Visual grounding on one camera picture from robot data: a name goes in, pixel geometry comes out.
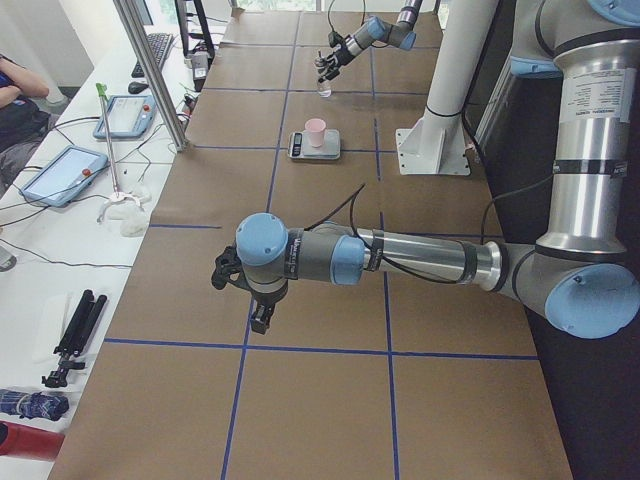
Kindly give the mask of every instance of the table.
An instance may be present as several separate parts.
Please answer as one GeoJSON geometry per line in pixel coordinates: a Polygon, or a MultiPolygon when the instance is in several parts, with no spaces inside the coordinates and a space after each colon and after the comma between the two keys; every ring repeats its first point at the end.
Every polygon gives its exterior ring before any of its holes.
{"type": "MultiPolygon", "coordinates": [[[[58,123],[85,116],[99,116],[100,104],[96,82],[106,83],[109,95],[126,95],[134,64],[133,50],[127,39],[122,38],[89,76],[58,123]]],[[[171,98],[178,106],[184,94],[193,86],[191,71],[183,63],[179,38],[174,43],[163,68],[163,76],[171,98]]],[[[162,122],[158,113],[152,126],[141,139],[114,142],[115,155],[117,159],[122,159],[117,167],[122,190],[129,191],[133,188],[144,173],[144,185],[150,194],[150,200],[143,205],[147,213],[152,212],[158,202],[175,155],[171,138],[162,122]],[[126,156],[145,140],[147,141],[141,151],[150,161],[137,151],[126,156]]],[[[95,125],[95,121],[79,122],[63,126],[60,130],[76,145],[106,153],[106,144],[92,137],[95,125]]],[[[50,132],[30,160],[29,166],[46,165],[68,144],[69,141],[59,132],[50,132]]],[[[15,184],[24,185],[35,173],[35,170],[25,170],[16,179],[15,184]]],[[[0,238],[51,260],[131,266],[142,244],[142,236],[128,238],[121,235],[121,221],[109,218],[121,207],[110,207],[107,210],[107,219],[102,224],[96,222],[98,210],[105,201],[104,197],[112,191],[110,175],[105,171],[79,196],[79,199],[86,200],[74,202],[64,209],[49,208],[32,218],[6,226],[0,233],[0,238]]],[[[40,210],[40,207],[24,203],[18,190],[9,188],[0,200],[0,224],[10,223],[40,210]]],[[[57,368],[59,357],[52,354],[57,342],[55,338],[49,338],[51,350],[47,356],[46,347],[43,349],[43,344],[38,344],[36,339],[39,332],[51,330],[51,323],[61,324],[63,321],[59,314],[54,316],[50,311],[47,313],[47,308],[51,306],[48,302],[51,299],[67,298],[68,322],[85,289],[93,290],[96,297],[100,294],[108,297],[92,340],[85,349],[87,369],[71,372],[68,377],[69,387],[60,389],[68,396],[71,404],[65,417],[54,423],[42,419],[21,420],[2,414],[2,419],[9,422],[64,432],[71,424],[102,339],[129,276],[130,267],[54,265],[28,252],[6,244],[3,246],[17,257],[18,263],[12,270],[0,275],[0,304],[3,312],[0,319],[0,351],[3,363],[0,370],[1,388],[19,391],[46,390],[40,384],[40,377],[48,376],[50,371],[57,368]]],[[[0,457],[0,471],[4,478],[46,478],[51,466],[49,462],[0,457]]]]}
{"type": "Polygon", "coordinates": [[[246,292],[210,285],[244,217],[309,225],[362,182],[358,226],[477,239],[480,165],[398,171],[395,129],[422,114],[441,41],[435,16],[416,30],[413,51],[371,49],[323,99],[325,14],[230,22],[51,480],[571,478],[517,303],[392,274],[292,282],[262,337],[246,292]],[[341,132],[339,162],[287,158],[315,116],[341,132]]]}

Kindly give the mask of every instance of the cup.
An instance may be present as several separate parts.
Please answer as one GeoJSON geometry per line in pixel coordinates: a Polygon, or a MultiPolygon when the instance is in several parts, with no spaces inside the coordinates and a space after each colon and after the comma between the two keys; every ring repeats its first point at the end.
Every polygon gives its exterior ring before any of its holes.
{"type": "Polygon", "coordinates": [[[307,132],[309,144],[312,147],[321,147],[324,145],[324,132],[327,130],[327,123],[321,118],[311,118],[304,124],[304,130],[307,132]]]}
{"type": "Polygon", "coordinates": [[[0,422],[0,455],[53,462],[63,441],[61,433],[0,422]]]}

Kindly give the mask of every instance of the white table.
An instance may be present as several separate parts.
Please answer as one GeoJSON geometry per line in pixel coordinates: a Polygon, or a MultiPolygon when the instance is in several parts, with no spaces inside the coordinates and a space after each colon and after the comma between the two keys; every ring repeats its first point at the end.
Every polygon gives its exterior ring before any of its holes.
{"type": "MultiPolygon", "coordinates": [[[[113,50],[96,67],[85,84],[78,91],[71,104],[65,110],[58,123],[85,116],[99,116],[96,82],[107,84],[107,94],[126,95],[127,86],[132,80],[131,70],[135,64],[135,55],[128,42],[114,46],[113,50]]],[[[192,88],[191,71],[184,65],[179,39],[174,43],[171,54],[163,68],[163,76],[174,105],[178,105],[187,88],[192,88]]],[[[142,141],[147,139],[156,126],[163,122],[157,113],[153,125],[139,140],[114,143],[114,153],[121,159],[142,141]]],[[[74,123],[61,127],[62,131],[78,146],[107,153],[104,142],[96,141],[92,131],[95,121],[74,123]]],[[[43,141],[29,162],[29,166],[44,166],[54,158],[69,142],[58,132],[52,131],[43,141]]],[[[156,205],[167,179],[175,155],[171,138],[166,127],[161,126],[153,138],[142,147],[142,152],[151,159],[152,164],[137,152],[118,163],[118,175],[123,191],[129,191],[137,183],[140,175],[148,166],[144,185],[151,194],[151,200],[145,203],[144,210],[150,213],[156,205]]],[[[20,174],[15,184],[23,186],[37,173],[26,170],[20,174]]],[[[112,193],[113,187],[108,169],[101,173],[78,198],[91,195],[104,197],[112,193]]],[[[142,243],[142,236],[124,237],[120,233],[121,220],[109,218],[119,206],[107,210],[107,218],[102,224],[96,219],[104,198],[94,197],[72,203],[63,209],[49,208],[32,218],[4,227],[0,238],[12,244],[32,250],[51,260],[70,263],[121,264],[132,265],[142,243]]],[[[26,217],[41,207],[23,204],[24,199],[16,188],[10,188],[0,199],[0,224],[26,217]]],[[[87,368],[70,372],[69,386],[57,391],[63,392],[70,401],[70,410],[57,422],[43,419],[19,419],[0,413],[0,419],[21,423],[50,431],[64,432],[82,394],[86,380],[91,372],[102,340],[120,299],[120,295],[129,275],[129,268],[69,267],[54,265],[41,260],[30,253],[16,250],[2,244],[17,257],[17,265],[8,272],[0,272],[0,388],[19,391],[46,391],[40,383],[41,376],[57,368],[59,356],[46,354],[42,344],[38,348],[39,332],[49,326],[61,324],[62,319],[51,312],[45,312],[53,298],[68,299],[66,322],[71,318],[85,289],[91,289],[94,295],[107,295],[108,301],[103,309],[99,323],[85,353],[87,368]]],[[[57,344],[50,339],[51,349],[57,344]]],[[[22,480],[44,479],[51,470],[52,463],[23,460],[0,456],[0,477],[20,478],[22,480]]]]}

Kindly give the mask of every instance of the gray pants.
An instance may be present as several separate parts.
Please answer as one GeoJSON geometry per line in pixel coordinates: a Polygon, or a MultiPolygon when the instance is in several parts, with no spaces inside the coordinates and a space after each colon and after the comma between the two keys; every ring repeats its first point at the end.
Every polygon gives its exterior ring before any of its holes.
{"type": "Polygon", "coordinates": [[[51,115],[42,131],[0,152],[0,197],[11,186],[60,115],[51,115]]]}

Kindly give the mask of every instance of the blue tablet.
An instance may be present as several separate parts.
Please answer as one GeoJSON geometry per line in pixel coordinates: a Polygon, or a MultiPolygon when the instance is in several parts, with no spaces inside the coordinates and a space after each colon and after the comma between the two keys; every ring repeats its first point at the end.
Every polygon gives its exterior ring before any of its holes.
{"type": "Polygon", "coordinates": [[[102,170],[108,157],[76,146],[68,146],[20,190],[29,201],[64,207],[102,170]]]}
{"type": "MultiPolygon", "coordinates": [[[[114,95],[109,98],[107,115],[112,140],[133,140],[147,131],[156,112],[151,95],[114,95]]],[[[104,140],[107,134],[101,118],[93,130],[94,138],[104,140]]]]}

